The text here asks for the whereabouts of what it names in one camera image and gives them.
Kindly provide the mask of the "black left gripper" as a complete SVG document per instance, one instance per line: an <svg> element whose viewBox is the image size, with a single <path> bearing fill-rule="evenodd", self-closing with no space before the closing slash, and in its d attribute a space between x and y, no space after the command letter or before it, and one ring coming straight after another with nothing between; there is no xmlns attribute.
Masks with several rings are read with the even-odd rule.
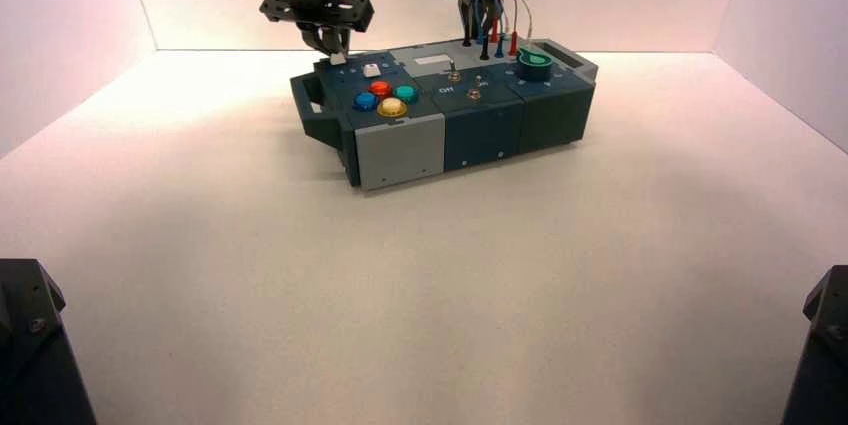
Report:
<svg viewBox="0 0 848 425"><path fill-rule="evenodd" d="M264 0L259 10L272 22L299 23L304 43L330 58L346 58L351 30L364 33L374 16L371 0Z"/></svg>

